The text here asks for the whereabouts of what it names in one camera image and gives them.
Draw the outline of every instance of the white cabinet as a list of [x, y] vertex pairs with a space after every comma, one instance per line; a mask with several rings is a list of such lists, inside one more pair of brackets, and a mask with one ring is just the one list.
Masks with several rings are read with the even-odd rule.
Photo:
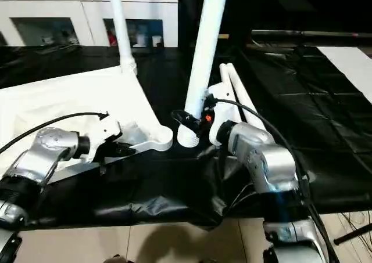
[[[176, 47], [178, 0], [122, 0], [131, 45]], [[109, 0], [0, 0], [0, 44], [115, 44]]]
[[[95, 45], [112, 44], [115, 31], [110, 2], [83, 2], [83, 7]], [[177, 47], [176, 3], [123, 2], [123, 9], [131, 46]]]
[[0, 32], [10, 46], [94, 45], [77, 1], [1, 1]]

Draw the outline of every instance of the wire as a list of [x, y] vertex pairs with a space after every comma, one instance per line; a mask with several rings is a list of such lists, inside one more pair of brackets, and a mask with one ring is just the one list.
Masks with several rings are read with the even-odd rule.
[[[346, 229], [345, 225], [342, 223], [341, 219], [339, 218], [339, 215], [337, 215], [337, 218], [338, 218], [340, 224], [342, 225], [342, 227], [343, 227], [345, 233], [347, 233], [348, 230]], [[354, 243], [353, 243], [353, 242], [350, 242], [350, 243], [351, 243], [351, 246], [352, 246], [353, 249], [354, 249], [354, 252], [355, 252], [355, 254], [356, 254], [356, 256], [357, 256], [359, 262], [362, 263], [362, 260], [360, 259], [359, 254], [358, 254], [358, 252], [356, 251], [356, 248], [355, 248], [355, 246], [354, 246]]]
[[97, 112], [81, 112], [81, 113], [74, 113], [74, 114], [69, 114], [69, 115], [58, 117], [58, 118], [56, 118], [54, 120], [51, 120], [51, 121], [48, 121], [48, 122], [43, 123], [41, 125], [38, 125], [37, 127], [34, 127], [32, 129], [24, 132], [23, 134], [15, 137], [9, 143], [5, 144], [4, 146], [2, 146], [0, 148], [0, 154], [2, 154], [3, 152], [5, 152], [6, 150], [8, 150], [12, 145], [14, 145], [15, 143], [17, 143], [18, 141], [22, 140], [23, 138], [25, 138], [26, 136], [32, 134], [33, 132], [38, 131], [41, 128], [45, 128], [48, 125], [51, 125], [51, 124], [53, 124], [55, 122], [62, 121], [62, 120], [67, 119], [67, 118], [72, 118], [72, 117], [77, 117], [77, 116], [85, 116], [85, 115], [98, 116], [100, 119], [103, 119], [103, 118], [105, 118], [105, 117], [108, 116], [108, 114], [97, 113]]
[[[346, 221], [348, 222], [348, 224], [351, 227], [351, 229], [353, 229], [353, 230], [356, 230], [357, 229], [355, 227], [355, 225], [353, 224], [352, 220], [351, 220], [350, 213], [349, 213], [349, 216], [347, 216], [345, 213], [341, 213], [341, 215], [346, 219]], [[367, 251], [369, 251], [370, 253], [372, 253], [372, 248], [368, 244], [366, 238], [364, 238], [363, 235], [359, 235], [358, 238], [360, 239], [360, 241], [362, 241], [362, 243], [363, 243], [364, 247], [367, 249]]]
[[310, 213], [310, 215], [311, 215], [311, 217], [312, 217], [312, 219], [313, 219], [316, 227], [318, 228], [318, 230], [319, 230], [322, 238], [324, 239], [325, 245], [327, 246], [327, 250], [328, 250], [328, 256], [330, 258], [333, 258], [333, 260], [334, 260], [333, 262], [339, 263], [339, 259], [338, 259], [337, 255], [336, 255], [336, 252], [335, 252], [335, 250], [334, 250], [334, 248], [332, 246], [332, 243], [330, 241], [330, 238], [328, 237], [328, 233], [327, 233], [327, 230], [326, 230], [326, 228], [324, 226], [324, 223], [321, 220], [321, 218], [319, 216], [319, 213], [317, 212], [317, 210], [315, 208], [315, 205], [308, 198], [308, 192], [305, 192], [305, 189], [304, 189], [305, 186], [304, 186], [303, 180], [302, 180], [303, 175], [301, 174], [300, 169], [299, 169], [300, 164], [298, 163], [297, 158], [296, 158], [295, 153], [294, 153], [294, 150], [291, 147], [291, 145], [288, 143], [288, 141], [284, 138], [284, 136], [281, 134], [281, 132], [272, 123], [270, 123], [267, 119], [265, 119], [263, 116], [261, 116], [259, 113], [255, 112], [254, 110], [252, 110], [248, 106], [242, 105], [242, 104], [240, 104], [238, 102], [234, 102], [232, 100], [227, 100], [227, 99], [216, 99], [216, 98], [213, 98], [213, 101], [214, 102], [229, 103], [231, 105], [236, 105], [236, 106], [240, 107], [241, 109], [245, 109], [246, 111], [252, 113], [254, 116], [256, 116], [257, 118], [259, 118], [261, 121], [263, 121], [264, 124], [267, 125], [269, 127], [269, 129], [272, 132], [274, 132], [282, 140], [284, 146], [292, 154], [292, 156], [293, 156], [293, 158], [295, 160], [296, 174], [297, 174], [297, 177], [299, 179], [299, 190], [304, 195], [304, 197], [307, 198], [307, 202], [305, 202], [305, 205], [307, 206], [307, 209], [309, 210], [309, 213]]
[[349, 218], [350, 218], [350, 221], [353, 223], [353, 224], [356, 224], [356, 225], [363, 225], [364, 223], [365, 223], [365, 221], [366, 221], [366, 215], [364, 214], [364, 212], [363, 211], [361, 211], [361, 212], [354, 212], [354, 214], [360, 214], [361, 216], [362, 216], [362, 220], [361, 221], [357, 221], [357, 220], [355, 220], [354, 218], [354, 215], [353, 215], [353, 217], [351, 216], [351, 213], [349, 212], [348, 213], [348, 215], [349, 215]]
[[[368, 224], [371, 224], [371, 214], [370, 214], [370, 210], [368, 210]], [[372, 244], [371, 230], [369, 231], [369, 235], [370, 235], [370, 244]]]
[[252, 42], [257, 45], [258, 47], [263, 47], [261, 44], [259, 44], [258, 42], [256, 42], [254, 39], [252, 39]]
[[234, 206], [236, 205], [236, 203], [237, 203], [238, 201], [242, 202], [242, 201], [245, 200], [247, 197], [251, 197], [252, 194], [247, 195], [247, 196], [244, 196], [241, 200], [239, 200], [239, 198], [242, 196], [242, 194], [245, 193], [245, 190], [246, 190], [248, 187], [253, 187], [253, 186], [254, 186], [254, 184], [252, 184], [252, 183], [249, 183], [249, 184], [245, 185], [245, 186], [242, 188], [242, 190], [238, 193], [238, 195], [235, 197], [235, 199], [231, 202], [230, 206], [228, 206], [226, 212], [224, 212], [224, 215], [228, 215], [228, 213], [230, 212], [230, 210], [231, 210], [232, 208], [234, 208]]

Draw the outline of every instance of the table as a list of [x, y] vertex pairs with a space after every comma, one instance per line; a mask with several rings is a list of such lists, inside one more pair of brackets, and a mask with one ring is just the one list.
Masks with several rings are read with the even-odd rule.
[[[134, 54], [155, 114], [174, 132], [170, 112], [184, 107], [192, 51]], [[0, 48], [0, 87], [116, 66], [118, 58], [106, 47]], [[221, 62], [234, 63], [258, 112], [294, 147], [320, 213], [371, 207], [371, 105], [319, 50], [219, 46], [211, 84], [220, 81]], [[178, 221], [212, 228], [223, 218], [261, 215], [248, 171], [233, 157], [224, 164], [206, 138], [194, 149], [174, 138], [168, 152], [148, 151], [107, 165], [104, 175], [96, 169], [49, 185], [26, 229]]]

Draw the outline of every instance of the black stand leg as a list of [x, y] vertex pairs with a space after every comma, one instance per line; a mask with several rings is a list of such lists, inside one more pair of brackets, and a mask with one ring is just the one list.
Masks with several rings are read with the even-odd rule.
[[342, 244], [348, 240], [352, 240], [354, 239], [355, 237], [358, 237], [360, 235], [363, 235], [369, 231], [372, 230], [372, 224], [368, 224], [366, 226], [363, 226], [357, 230], [354, 230], [353, 232], [350, 232], [340, 238], [337, 238], [335, 239], [333, 242], [335, 243], [336, 246], [338, 246], [339, 244]]

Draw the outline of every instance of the black cable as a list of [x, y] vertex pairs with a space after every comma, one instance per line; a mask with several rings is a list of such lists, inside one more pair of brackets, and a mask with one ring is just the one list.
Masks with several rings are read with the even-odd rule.
[[235, 197], [235, 199], [231, 202], [231, 204], [230, 204], [230, 206], [228, 206], [227, 207], [227, 210], [223, 213], [224, 215], [228, 215], [228, 213], [230, 212], [230, 210], [232, 209], [232, 208], [234, 208], [234, 206], [236, 205], [236, 203], [238, 202], [238, 201], [243, 201], [243, 200], [245, 200], [246, 199], [246, 196], [244, 196], [244, 198], [242, 198], [241, 200], [239, 200], [239, 198], [242, 196], [242, 194], [243, 193], [245, 193], [245, 190], [248, 188], [248, 187], [253, 187], [254, 186], [254, 184], [252, 184], [252, 183], [248, 183], [248, 184], [246, 184], [242, 189], [241, 189], [241, 191], [238, 193], [238, 195]]
[[[368, 224], [371, 224], [371, 214], [370, 214], [370, 210], [368, 210]], [[371, 230], [370, 230], [370, 232], [369, 232], [369, 235], [370, 235], [370, 244], [372, 244]]]
[[[342, 221], [341, 221], [339, 215], [337, 215], [337, 218], [338, 218], [338, 220], [339, 220], [339, 223], [342, 225], [343, 229], [344, 229], [345, 232], [347, 233], [347, 232], [348, 232], [348, 229], [347, 229], [347, 228], [345, 227], [345, 225], [342, 223]], [[356, 248], [355, 248], [353, 242], [350, 242], [350, 244], [351, 244], [351, 246], [353, 247], [353, 250], [354, 250], [355, 255], [357, 256], [359, 262], [362, 263], [362, 260], [360, 259], [360, 256], [359, 256], [358, 252], [356, 251]]]
[[297, 157], [295, 156], [294, 150], [291, 147], [291, 145], [287, 142], [287, 140], [284, 138], [284, 136], [281, 134], [281, 132], [272, 123], [270, 123], [267, 119], [265, 119], [263, 116], [261, 116], [260, 114], [258, 114], [257, 112], [255, 112], [254, 110], [252, 110], [251, 108], [249, 108], [246, 105], [242, 105], [238, 102], [234, 102], [232, 100], [227, 100], [227, 99], [213, 98], [211, 101], [215, 102], [215, 103], [216, 102], [229, 103], [231, 105], [236, 105], [236, 106], [240, 107], [241, 109], [245, 109], [246, 111], [250, 112], [251, 114], [253, 114], [257, 118], [259, 118], [261, 121], [263, 121], [264, 124], [267, 125], [269, 127], [269, 129], [272, 132], [274, 132], [282, 140], [283, 145], [288, 149], [288, 151], [292, 154], [292, 156], [295, 160], [296, 174], [297, 174], [297, 177], [299, 179], [299, 190], [305, 196], [305, 198], [307, 198], [307, 202], [305, 202], [305, 205], [307, 206], [307, 209], [309, 210], [309, 213], [310, 213], [316, 227], [318, 228], [322, 238], [324, 239], [325, 245], [327, 246], [327, 250], [328, 250], [328, 256], [330, 258], [333, 258], [333, 260], [334, 260], [333, 262], [339, 263], [339, 259], [338, 259], [337, 255], [336, 255], [336, 252], [335, 252], [335, 250], [332, 246], [330, 238], [328, 237], [328, 233], [327, 233], [327, 230], [324, 226], [324, 223], [321, 220], [321, 218], [319, 216], [319, 213], [317, 212], [313, 202], [308, 198], [309, 193], [305, 192], [305, 189], [304, 189], [305, 185], [303, 184], [302, 177], [306, 174], [300, 172], [300, 169], [299, 169], [300, 164], [298, 163], [298, 160], [297, 160]]
[[[349, 226], [351, 229], [353, 230], [356, 230], [357, 228], [355, 227], [355, 225], [353, 224], [353, 222], [351, 221], [350, 217], [347, 216], [345, 213], [341, 213], [341, 215], [346, 219], [346, 221], [348, 222]], [[364, 238], [363, 235], [359, 235], [358, 236], [359, 240], [362, 241], [363, 245], [365, 246], [365, 248], [370, 252], [372, 253], [372, 248], [371, 246], [368, 244], [367, 240]]]
[[12, 145], [14, 145], [15, 143], [17, 143], [19, 140], [22, 140], [26, 136], [32, 134], [35, 131], [38, 131], [41, 128], [45, 128], [48, 125], [51, 125], [51, 124], [53, 124], [55, 122], [58, 122], [58, 121], [62, 121], [62, 120], [67, 119], [67, 118], [72, 118], [72, 117], [77, 117], [77, 116], [85, 116], [85, 115], [98, 116], [100, 118], [100, 120], [108, 116], [108, 114], [97, 113], [97, 112], [81, 112], [81, 113], [74, 113], [74, 114], [69, 114], [69, 115], [58, 117], [58, 118], [56, 118], [54, 120], [51, 120], [51, 121], [48, 121], [48, 122], [43, 123], [41, 125], [38, 125], [37, 127], [34, 127], [32, 129], [26, 131], [25, 133], [17, 136], [12, 141], [10, 141], [9, 143], [5, 144], [4, 146], [2, 146], [0, 148], [0, 154], [3, 153], [3, 152], [5, 152], [6, 150], [8, 150]]

